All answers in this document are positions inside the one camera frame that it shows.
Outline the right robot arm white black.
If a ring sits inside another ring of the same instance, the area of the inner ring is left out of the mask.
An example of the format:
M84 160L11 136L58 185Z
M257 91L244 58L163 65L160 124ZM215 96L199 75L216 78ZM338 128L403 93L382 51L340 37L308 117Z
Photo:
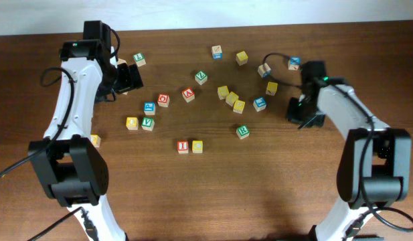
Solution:
M376 117L344 78L327 75L323 61L301 66L300 98L287 119L302 128L329 118L345 140L337 170L339 197L307 240L355 240L370 218L400 232L413 232L413 217L392 207L408 194L411 136Z

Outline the green R letter block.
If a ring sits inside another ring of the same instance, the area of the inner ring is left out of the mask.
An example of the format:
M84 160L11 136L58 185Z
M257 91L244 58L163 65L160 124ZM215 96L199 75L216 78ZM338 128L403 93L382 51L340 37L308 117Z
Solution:
M239 139L245 139L250 135L250 130L246 125L242 125L236 129L236 134Z

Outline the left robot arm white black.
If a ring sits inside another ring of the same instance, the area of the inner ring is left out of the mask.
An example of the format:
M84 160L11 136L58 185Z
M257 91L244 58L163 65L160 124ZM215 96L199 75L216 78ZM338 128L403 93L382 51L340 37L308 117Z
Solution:
M143 87L137 66L118 61L114 33L101 21L86 21L81 40L64 42L52 121L43 139L28 149L46 196L74 213L89 240L128 238L106 197L106 161L90 140L94 105Z

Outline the red A letter block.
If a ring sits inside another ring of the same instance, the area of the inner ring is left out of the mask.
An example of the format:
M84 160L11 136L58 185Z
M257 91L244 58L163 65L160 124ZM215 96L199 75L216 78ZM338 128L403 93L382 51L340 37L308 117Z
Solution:
M191 102L192 100L195 99L195 92L193 91L192 88L186 88L182 92L182 97L186 102Z

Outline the yellow C letter block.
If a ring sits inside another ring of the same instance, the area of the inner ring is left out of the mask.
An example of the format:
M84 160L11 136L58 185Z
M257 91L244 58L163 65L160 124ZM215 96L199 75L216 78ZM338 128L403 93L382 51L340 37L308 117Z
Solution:
M192 141L192 152L196 154L203 153L203 141L200 141L200 140Z

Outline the red I letter block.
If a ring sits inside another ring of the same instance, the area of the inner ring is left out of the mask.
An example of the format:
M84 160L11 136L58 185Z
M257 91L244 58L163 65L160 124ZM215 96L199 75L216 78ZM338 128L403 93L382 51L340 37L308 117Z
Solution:
M178 141L177 142L177 151L179 154L188 154L189 153L189 143L188 141Z

